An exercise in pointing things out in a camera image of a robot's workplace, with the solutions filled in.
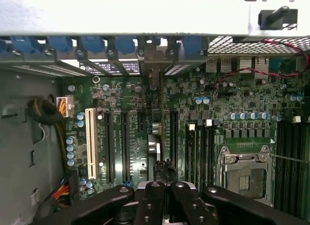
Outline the black RAM slot bank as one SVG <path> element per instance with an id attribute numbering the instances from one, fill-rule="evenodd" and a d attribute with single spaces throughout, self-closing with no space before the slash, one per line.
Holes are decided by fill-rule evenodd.
<path id="1" fill-rule="evenodd" d="M 310 124 L 306 122 L 292 123 L 280 121 L 277 125 L 276 154 L 305 160 L 309 156 L 306 151 Z M 274 207 L 302 217 L 307 191 L 305 175 L 308 165 L 276 158 Z"/>
<path id="2" fill-rule="evenodd" d="M 198 191 L 214 184 L 215 134 L 213 125 L 186 125 L 185 180 Z"/>

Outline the long black expansion slot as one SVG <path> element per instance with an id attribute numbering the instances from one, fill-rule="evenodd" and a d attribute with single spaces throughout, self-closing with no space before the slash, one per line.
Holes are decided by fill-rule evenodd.
<path id="1" fill-rule="evenodd" d="M 123 182 L 130 182 L 130 148 L 129 148 L 129 117 L 127 112 L 121 112 L 121 143 Z"/>
<path id="2" fill-rule="evenodd" d="M 113 114 L 111 112 L 104 114 L 104 139 L 106 150 L 106 172 L 107 183 L 113 183 L 115 179 L 115 158 L 114 158 L 114 131 Z"/>
<path id="3" fill-rule="evenodd" d="M 170 111 L 170 157 L 178 166 L 178 112 Z"/>

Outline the metal CPU socket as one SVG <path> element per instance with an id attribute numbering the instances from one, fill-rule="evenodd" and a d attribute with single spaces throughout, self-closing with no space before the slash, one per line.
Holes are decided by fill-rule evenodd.
<path id="1" fill-rule="evenodd" d="M 231 152 L 224 145 L 217 158 L 215 185 L 271 205 L 272 163 L 267 145 L 252 152 Z"/>

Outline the short black expansion slot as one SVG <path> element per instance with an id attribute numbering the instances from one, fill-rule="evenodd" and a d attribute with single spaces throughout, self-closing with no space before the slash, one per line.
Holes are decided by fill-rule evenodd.
<path id="1" fill-rule="evenodd" d="M 138 131 L 145 132 L 146 131 L 146 114 L 143 111 L 137 112 L 138 118 Z"/>

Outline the white expansion slot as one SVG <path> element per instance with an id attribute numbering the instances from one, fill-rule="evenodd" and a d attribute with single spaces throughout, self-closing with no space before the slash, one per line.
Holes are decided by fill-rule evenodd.
<path id="1" fill-rule="evenodd" d="M 85 109 L 88 178 L 93 180 L 98 177 L 98 138 L 95 113 L 95 108 Z"/>

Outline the thin metal locking lever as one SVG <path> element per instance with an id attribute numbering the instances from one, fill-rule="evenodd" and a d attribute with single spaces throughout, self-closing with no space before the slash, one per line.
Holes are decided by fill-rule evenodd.
<path id="1" fill-rule="evenodd" d="M 297 158 L 281 156 L 281 155 L 277 155 L 277 154 L 273 154 L 273 153 L 269 153 L 268 155 L 271 157 L 281 158 L 281 159 L 285 159 L 285 160 L 289 160 L 289 161 L 295 161 L 295 162 L 299 162 L 299 163 L 303 163 L 303 164 L 310 164 L 310 161 L 301 160 L 301 159 L 297 159 Z"/>

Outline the green motherboard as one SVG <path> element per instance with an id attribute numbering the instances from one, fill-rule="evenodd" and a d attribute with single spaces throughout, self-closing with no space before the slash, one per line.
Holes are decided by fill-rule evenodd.
<path id="1" fill-rule="evenodd" d="M 224 73 L 209 63 L 184 76 L 163 77 L 165 106 L 165 149 L 161 161 L 167 162 L 167 182 L 185 180 L 185 134 L 187 124 L 213 125 L 215 167 L 222 146 L 231 152 L 259 151 L 262 145 L 276 154 L 277 125 L 280 121 L 310 124 L 310 71 L 285 78 L 298 63 L 293 58 L 258 60 L 263 75 L 245 70 Z M 74 116 L 66 122 L 66 155 L 70 169 L 77 172 L 77 196 L 84 200 L 116 185 L 137 187 L 154 180 L 154 164 L 148 162 L 147 129 L 138 131 L 137 112 L 143 111 L 143 80 L 139 77 L 72 78 L 63 82 L 66 96 L 74 97 Z M 98 138 L 98 177 L 88 178 L 85 109 L 96 109 Z M 178 166 L 170 157 L 170 111 L 178 112 Z M 104 114 L 113 114 L 115 179 L 107 183 Z M 129 117 L 130 182 L 123 182 L 121 112 Z M 272 201 L 274 207 L 276 157 L 272 158 Z M 302 216 L 310 204 L 310 178 Z"/>

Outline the white power connector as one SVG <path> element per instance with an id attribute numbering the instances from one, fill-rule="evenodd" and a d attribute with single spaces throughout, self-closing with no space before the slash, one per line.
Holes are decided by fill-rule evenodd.
<path id="1" fill-rule="evenodd" d="M 57 109 L 64 118 L 74 116 L 74 98 L 73 96 L 63 96 L 56 98 Z"/>

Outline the open dark grey PC case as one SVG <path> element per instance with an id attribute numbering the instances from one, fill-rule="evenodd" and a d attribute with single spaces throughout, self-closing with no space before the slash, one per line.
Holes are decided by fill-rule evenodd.
<path id="1" fill-rule="evenodd" d="M 260 11 L 284 5 L 298 10 L 297 24 L 260 30 Z M 182 38 L 190 35 L 202 37 L 202 50 L 186 57 Z M 12 36 L 29 37 L 32 52 L 15 49 Z M 73 50 L 62 53 L 51 48 L 48 36 L 71 37 Z M 82 36 L 101 36 L 105 52 L 87 51 Z M 132 36 L 135 52 L 119 52 L 117 36 Z M 163 77 L 184 76 L 198 67 L 205 70 L 209 63 L 224 73 L 249 70 L 263 75 L 258 60 L 293 58 L 298 63 L 284 77 L 294 78 L 310 71 L 310 0 L 0 0 L 0 39 L 7 43 L 7 52 L 0 53 L 0 70 L 55 79 L 57 97 L 66 96 L 66 79 L 142 78 L 145 50 L 163 54 Z M 62 179 L 26 225 L 70 225 L 72 207 L 83 200 L 77 197 L 77 172 L 67 163 L 68 118 L 58 111 L 56 98 L 31 98 L 26 109 L 35 122 L 55 129 L 63 167 Z M 150 181 L 154 180 L 132 187 L 136 200 Z M 187 183 L 199 197 L 212 187 L 198 191 L 188 181 L 167 182 L 162 225 L 188 225 L 170 190 L 175 181 Z"/>

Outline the black case lock piece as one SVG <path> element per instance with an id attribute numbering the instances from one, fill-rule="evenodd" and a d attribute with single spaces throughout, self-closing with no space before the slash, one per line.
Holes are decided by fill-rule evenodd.
<path id="1" fill-rule="evenodd" d="M 297 24 L 297 9 L 284 5 L 276 10 L 261 10 L 258 15 L 260 30 L 282 30 L 283 25 Z"/>

